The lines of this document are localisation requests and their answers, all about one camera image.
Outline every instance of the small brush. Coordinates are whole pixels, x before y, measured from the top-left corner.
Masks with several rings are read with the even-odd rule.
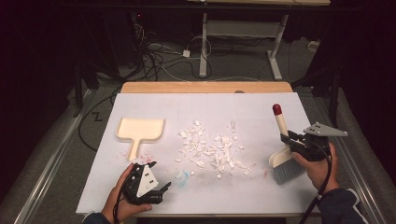
[[[289,136],[288,128],[282,114],[282,108],[280,105],[273,105],[273,110],[280,132]],[[285,144],[285,148],[270,157],[270,166],[274,168],[274,179],[278,185],[292,180],[305,171],[304,167],[297,163],[291,156],[288,144]]]

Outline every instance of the white paper sheet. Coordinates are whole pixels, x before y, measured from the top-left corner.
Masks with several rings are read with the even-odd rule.
[[[284,146],[279,139],[273,104],[282,106],[289,130],[303,133],[303,129],[310,126],[296,93],[119,94],[77,213],[101,211],[108,193],[130,164],[126,157],[131,143],[116,136],[121,118],[165,119],[162,137],[156,142],[141,144],[134,161],[158,162],[151,170],[160,182],[159,187],[172,182],[163,195],[163,202],[154,204],[146,215],[303,213],[316,194],[309,178],[301,175],[279,186],[273,179],[273,170],[268,167],[270,156]],[[180,150],[184,148],[185,139],[179,132],[196,127],[196,120],[205,127],[202,138],[208,146],[219,144],[213,140],[219,134],[237,136],[236,141],[232,139],[230,155],[251,172],[246,175],[246,169],[231,169],[226,165],[219,179],[208,156],[195,158],[189,153],[184,156]],[[234,133],[231,121],[235,123]],[[200,169],[191,159],[203,161],[205,168]]]

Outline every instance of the hand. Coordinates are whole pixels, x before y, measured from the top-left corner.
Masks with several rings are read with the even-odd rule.
[[[113,218],[113,208],[114,204],[117,202],[117,196],[120,192],[120,188],[122,186],[122,183],[126,179],[129,173],[131,173],[132,168],[134,167],[134,164],[130,164],[128,168],[122,173],[120,176],[119,181],[117,181],[116,187],[114,187],[111,191],[110,194],[108,195],[105,207],[102,210],[102,214],[107,218],[107,220],[110,223],[114,223],[114,218]],[[151,204],[144,203],[141,205],[135,205],[135,204],[130,204],[126,200],[122,200],[119,203],[119,212],[118,212],[118,219],[119,222],[124,221],[128,217],[138,214],[141,212],[149,211],[152,209]]]
[[[332,189],[339,189],[340,185],[337,182],[337,166],[338,166],[338,158],[337,154],[335,153],[335,147],[333,144],[330,144],[330,152],[332,153],[332,173],[329,178],[329,182],[326,186],[326,189],[323,191],[322,194],[327,193]],[[326,178],[328,164],[326,160],[323,161],[307,161],[302,155],[297,152],[293,152],[292,157],[302,165],[308,177],[311,179],[312,184],[316,189],[320,189],[323,184],[323,181]]]

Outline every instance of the dark background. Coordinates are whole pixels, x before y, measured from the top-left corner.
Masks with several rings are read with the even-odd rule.
[[[343,4],[362,2],[343,1]],[[326,32],[327,37],[322,39],[309,72],[315,74],[319,68],[332,65],[330,59],[340,59],[342,63],[337,67],[341,87],[373,151],[395,183],[393,163],[396,157],[392,140],[396,138],[396,30],[392,20],[393,5],[386,0],[370,1],[369,10],[358,16],[333,17],[330,26],[326,16],[294,15],[289,19],[284,37],[287,41],[301,36],[317,40],[323,31]],[[100,35],[106,29],[100,13],[91,13],[83,21],[80,14],[64,10],[50,0],[3,1],[0,10],[0,200],[3,200],[38,141],[68,106],[66,94],[74,85],[77,62],[89,59],[116,75],[117,65],[133,61],[135,55],[113,55],[108,46],[111,40]],[[148,15],[145,22],[164,35],[173,35],[174,39],[188,40],[191,33],[200,30],[199,26],[195,27],[200,19],[196,23],[192,15],[159,15]],[[125,25],[125,20],[120,20],[120,26]],[[180,24],[185,28],[161,30],[165,27],[161,22],[169,20],[186,21]],[[305,26],[301,26],[303,21],[307,21]],[[117,33],[120,31],[123,29],[113,30],[112,34],[118,34],[113,37],[131,34]],[[128,42],[130,39],[125,37],[124,41],[116,43],[132,48],[134,43]],[[82,65],[81,75],[92,86],[95,86],[94,70]],[[330,84],[328,77],[313,83]]]

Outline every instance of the brush bristles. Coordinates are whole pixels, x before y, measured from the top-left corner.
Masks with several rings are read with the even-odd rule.
[[[288,160],[274,168],[274,178],[278,185],[281,185],[293,178],[301,175],[305,171],[295,160]]]

